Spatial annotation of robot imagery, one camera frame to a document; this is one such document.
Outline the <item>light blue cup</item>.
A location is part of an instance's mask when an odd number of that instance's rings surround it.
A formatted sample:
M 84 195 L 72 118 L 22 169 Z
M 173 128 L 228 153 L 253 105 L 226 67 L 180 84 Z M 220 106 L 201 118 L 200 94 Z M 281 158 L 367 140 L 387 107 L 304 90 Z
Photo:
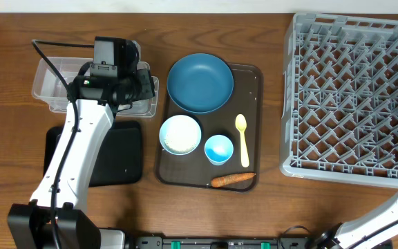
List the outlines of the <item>light blue cup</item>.
M 224 135 L 215 135 L 207 139 L 204 145 L 205 156 L 212 165 L 225 164 L 233 155 L 233 142 Z

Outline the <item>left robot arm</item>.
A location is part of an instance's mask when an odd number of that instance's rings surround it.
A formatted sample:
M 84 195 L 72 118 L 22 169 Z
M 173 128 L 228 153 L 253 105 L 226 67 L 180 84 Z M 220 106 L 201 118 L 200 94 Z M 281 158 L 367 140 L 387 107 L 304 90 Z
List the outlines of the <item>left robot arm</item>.
M 66 122 L 49 167 L 27 204 L 12 204 L 7 222 L 17 248 L 134 248 L 117 228 L 99 228 L 85 214 L 88 188 L 100 147 L 117 113 L 155 95 L 149 68 L 140 68 L 140 45 L 100 37 L 94 58 L 68 83 L 40 49 L 32 45 L 66 89 Z

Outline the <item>dark blue plate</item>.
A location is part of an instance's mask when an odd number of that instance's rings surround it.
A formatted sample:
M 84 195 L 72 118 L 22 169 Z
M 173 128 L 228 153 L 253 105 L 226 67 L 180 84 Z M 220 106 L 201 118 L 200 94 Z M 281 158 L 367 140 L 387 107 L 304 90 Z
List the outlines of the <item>dark blue plate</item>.
M 179 59 L 170 69 L 167 92 L 181 109 L 191 113 L 211 113 L 230 99 L 234 76 L 219 57 L 194 53 Z

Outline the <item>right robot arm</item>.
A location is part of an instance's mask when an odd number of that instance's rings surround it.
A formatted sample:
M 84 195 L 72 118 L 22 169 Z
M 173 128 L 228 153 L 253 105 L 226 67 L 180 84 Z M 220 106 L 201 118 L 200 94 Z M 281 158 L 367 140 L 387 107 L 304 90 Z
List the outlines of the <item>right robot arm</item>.
M 395 175 L 398 169 L 398 124 L 375 143 L 371 152 L 377 153 L 377 159 L 371 160 L 373 166 L 367 170 L 383 170 L 384 165 L 391 162 L 392 168 L 388 168 L 387 173 L 390 176 Z M 353 221 L 337 224 L 320 237 L 309 241 L 305 247 L 374 248 L 382 246 L 396 235 L 398 235 L 398 191 L 373 211 Z

